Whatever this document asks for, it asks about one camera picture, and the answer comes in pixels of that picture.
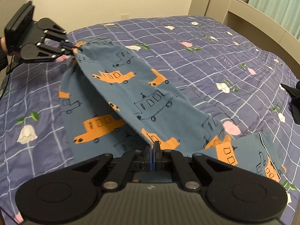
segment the wall outlet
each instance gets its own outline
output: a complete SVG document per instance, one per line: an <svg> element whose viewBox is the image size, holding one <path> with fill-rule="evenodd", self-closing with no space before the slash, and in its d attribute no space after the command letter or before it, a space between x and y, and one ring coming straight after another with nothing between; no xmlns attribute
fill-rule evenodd
<svg viewBox="0 0 300 225"><path fill-rule="evenodd" d="M125 19L129 19L129 13L121 15L121 20L125 20Z"/></svg>

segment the white tulip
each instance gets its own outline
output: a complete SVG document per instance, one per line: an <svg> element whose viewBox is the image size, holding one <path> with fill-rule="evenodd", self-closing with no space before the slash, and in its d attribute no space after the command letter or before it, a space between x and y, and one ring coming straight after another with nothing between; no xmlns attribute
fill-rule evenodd
<svg viewBox="0 0 300 225"><path fill-rule="evenodd" d="M278 113L279 120L285 123L285 116L282 113Z"/></svg>
<svg viewBox="0 0 300 225"><path fill-rule="evenodd" d="M292 199L291 199L291 195L286 191L286 195L287 195L287 203L291 203Z"/></svg>
<svg viewBox="0 0 300 225"><path fill-rule="evenodd" d="M216 83L218 90L222 90L224 93L229 93L230 90L225 83Z"/></svg>
<svg viewBox="0 0 300 225"><path fill-rule="evenodd" d="M128 49L131 49L131 50L136 50L136 51L138 51L139 49L141 49L140 46L125 46L125 47L128 48Z"/></svg>
<svg viewBox="0 0 300 225"><path fill-rule="evenodd" d="M35 140L37 135L32 125L25 125L19 135L17 142L20 144L28 144L30 141Z"/></svg>
<svg viewBox="0 0 300 225"><path fill-rule="evenodd" d="M165 28L166 28L166 29L169 29L169 30L175 29L175 27L173 27L173 26L165 26Z"/></svg>
<svg viewBox="0 0 300 225"><path fill-rule="evenodd" d="M281 85L279 85L279 87L280 87L280 89L281 89L281 90L283 90L283 91L284 91L284 88L283 88Z"/></svg>
<svg viewBox="0 0 300 225"><path fill-rule="evenodd" d="M212 40L216 40L216 41L218 41L216 38L214 38L213 36L210 36L210 38L212 39Z"/></svg>

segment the curtain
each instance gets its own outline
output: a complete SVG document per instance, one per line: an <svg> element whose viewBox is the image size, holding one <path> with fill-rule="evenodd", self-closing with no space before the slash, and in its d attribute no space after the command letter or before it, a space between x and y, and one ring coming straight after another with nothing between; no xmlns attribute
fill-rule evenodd
<svg viewBox="0 0 300 225"><path fill-rule="evenodd" d="M249 0L248 4L300 40L300 0Z"/></svg>

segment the bed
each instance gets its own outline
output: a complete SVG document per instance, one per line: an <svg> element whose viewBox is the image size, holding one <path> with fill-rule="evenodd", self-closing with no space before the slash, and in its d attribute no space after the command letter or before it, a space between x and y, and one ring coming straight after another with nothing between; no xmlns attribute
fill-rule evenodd
<svg viewBox="0 0 300 225"><path fill-rule="evenodd" d="M270 131L287 169L280 183L291 199L281 220L292 223L300 197L300 127L280 83L295 87L298 80L280 58L208 17L124 20L78 29L68 38L78 42L98 35L144 58L194 107L221 120L233 139ZM10 75L0 104L0 205L12 217L18 218L14 201L18 187L76 162L66 141L57 94L67 61L22 64ZM33 127L24 129L25 125ZM28 136L33 140L22 144ZM4 219L13 224L6 215Z"/></svg>

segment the metal pin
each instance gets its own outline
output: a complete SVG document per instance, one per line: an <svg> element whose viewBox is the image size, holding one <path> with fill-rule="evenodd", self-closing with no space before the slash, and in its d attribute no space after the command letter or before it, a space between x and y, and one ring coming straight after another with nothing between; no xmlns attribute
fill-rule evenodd
<svg viewBox="0 0 300 225"><path fill-rule="evenodd" d="M116 187L118 187L118 183L116 183L114 181L107 181L103 184L103 187L108 189L108 190L113 190Z"/></svg>
<svg viewBox="0 0 300 225"><path fill-rule="evenodd" d="M187 187L190 190L195 190L200 187L200 184L195 181L188 181L185 183L185 187Z"/></svg>

